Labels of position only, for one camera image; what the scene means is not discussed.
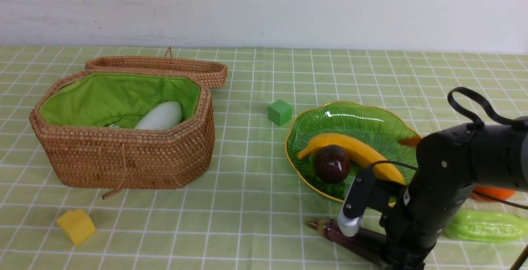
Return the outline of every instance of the table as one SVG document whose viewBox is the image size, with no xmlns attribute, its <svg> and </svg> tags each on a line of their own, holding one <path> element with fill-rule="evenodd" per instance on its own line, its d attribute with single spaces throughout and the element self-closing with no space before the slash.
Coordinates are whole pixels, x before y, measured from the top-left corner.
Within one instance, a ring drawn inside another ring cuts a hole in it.
<svg viewBox="0 0 528 270">
<path fill-rule="evenodd" d="M 72 189 L 56 178 L 28 122 L 49 86 L 104 55 L 163 56 L 166 48 L 0 46 L 0 269 L 371 269 L 304 225 L 336 217 L 340 204 L 302 183 L 285 158 L 290 123 L 266 107 L 283 99 L 294 114 L 344 99 L 387 108 L 421 134 L 464 123 L 446 93 L 477 90 L 504 116 L 528 114 L 528 55 L 281 48 L 173 48 L 176 57 L 229 67 L 213 89 L 217 143 L 210 170 L 185 189 Z M 487 122 L 481 108 L 459 102 Z M 517 193 L 513 201 L 526 204 Z M 82 208 L 97 232 L 74 248 L 55 220 Z M 526 211 L 472 200 L 464 208 Z M 365 226 L 379 214 L 367 212 Z M 528 238 L 509 244 L 442 236 L 428 269 L 508 268 Z"/>
</svg>

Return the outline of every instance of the basket handle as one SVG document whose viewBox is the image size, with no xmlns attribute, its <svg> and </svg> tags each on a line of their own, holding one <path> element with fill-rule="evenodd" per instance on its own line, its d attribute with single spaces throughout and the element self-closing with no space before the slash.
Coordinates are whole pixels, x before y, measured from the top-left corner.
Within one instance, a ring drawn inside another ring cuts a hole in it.
<svg viewBox="0 0 528 270">
<path fill-rule="evenodd" d="M 167 51 L 165 52 L 165 55 L 163 57 L 167 57 L 167 54 L 170 54 L 170 57 L 174 57 L 174 55 L 172 55 L 172 47 L 168 46 Z"/>
<path fill-rule="evenodd" d="M 106 200 L 109 197 L 111 197 L 113 195 L 116 195 L 123 188 L 123 183 L 125 182 L 125 177 L 127 176 L 127 161 L 126 161 L 126 157 L 125 157 L 125 144 L 124 143 L 121 145 L 121 151 L 123 153 L 123 176 L 121 177 L 121 181 L 119 182 L 119 184 L 117 185 L 117 187 L 115 189 L 113 189 L 113 190 L 109 191 L 108 193 L 105 193 L 104 195 L 102 195 L 102 199 L 103 200 Z"/>
</svg>

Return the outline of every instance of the yellow banana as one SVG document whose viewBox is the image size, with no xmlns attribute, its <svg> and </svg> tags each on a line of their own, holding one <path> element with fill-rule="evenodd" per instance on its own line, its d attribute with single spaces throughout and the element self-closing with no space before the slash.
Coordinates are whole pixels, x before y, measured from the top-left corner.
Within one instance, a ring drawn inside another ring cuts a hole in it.
<svg viewBox="0 0 528 270">
<path fill-rule="evenodd" d="M 371 148 L 367 144 L 354 137 L 340 133 L 321 133 L 312 137 L 306 147 L 299 151 L 297 158 L 299 160 L 318 152 L 321 148 L 335 144 L 343 148 L 349 155 L 351 161 L 357 163 L 360 167 L 366 168 L 375 161 L 386 161 L 385 157 Z M 394 165 L 391 163 L 380 163 L 374 168 L 374 174 L 381 180 L 392 180 L 405 184 L 405 179 Z"/>
</svg>

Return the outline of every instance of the wicker basket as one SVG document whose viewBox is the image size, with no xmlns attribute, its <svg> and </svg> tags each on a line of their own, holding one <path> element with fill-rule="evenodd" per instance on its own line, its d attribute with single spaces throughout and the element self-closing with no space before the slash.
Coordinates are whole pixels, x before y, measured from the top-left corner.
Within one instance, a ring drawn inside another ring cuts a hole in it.
<svg viewBox="0 0 528 270">
<path fill-rule="evenodd" d="M 194 115 L 168 130 L 59 126 L 47 123 L 41 106 L 60 89 L 91 73 L 134 73 L 183 77 L 200 88 Z M 211 93 L 186 72 L 137 69 L 91 69 L 49 88 L 30 114 L 30 123 L 59 180 L 69 187 L 113 189 L 178 189 L 204 174 L 215 144 Z"/>
<path fill-rule="evenodd" d="M 85 69 L 148 69 L 150 71 L 161 70 L 185 71 L 188 75 L 201 81 L 208 88 L 220 88 L 226 84 L 228 67 L 224 64 L 198 59 L 181 59 L 172 56 L 171 48 L 168 48 L 164 57 L 159 56 L 104 56 L 91 59 L 85 63 Z"/>
</svg>

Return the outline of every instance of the orange fruit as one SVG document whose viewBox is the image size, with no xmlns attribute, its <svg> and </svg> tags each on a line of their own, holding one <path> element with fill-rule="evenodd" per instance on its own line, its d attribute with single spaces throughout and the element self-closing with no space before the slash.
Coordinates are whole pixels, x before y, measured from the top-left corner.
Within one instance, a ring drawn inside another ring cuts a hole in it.
<svg viewBox="0 0 528 270">
<path fill-rule="evenodd" d="M 483 187 L 481 185 L 477 185 L 477 187 L 475 187 L 474 191 L 482 193 L 482 194 L 485 194 L 485 195 L 489 195 L 491 197 L 496 197 L 497 199 L 500 199 L 500 200 L 507 200 L 510 197 L 512 197 L 515 194 L 515 192 L 516 192 L 516 191 L 511 191 L 509 189 L 496 189 L 494 187 Z M 481 201 L 481 202 L 495 202 L 492 199 L 489 199 L 487 197 L 483 197 L 483 196 L 475 194 L 475 193 L 472 193 L 471 197 L 473 199 L 475 199 L 477 201 Z"/>
</svg>

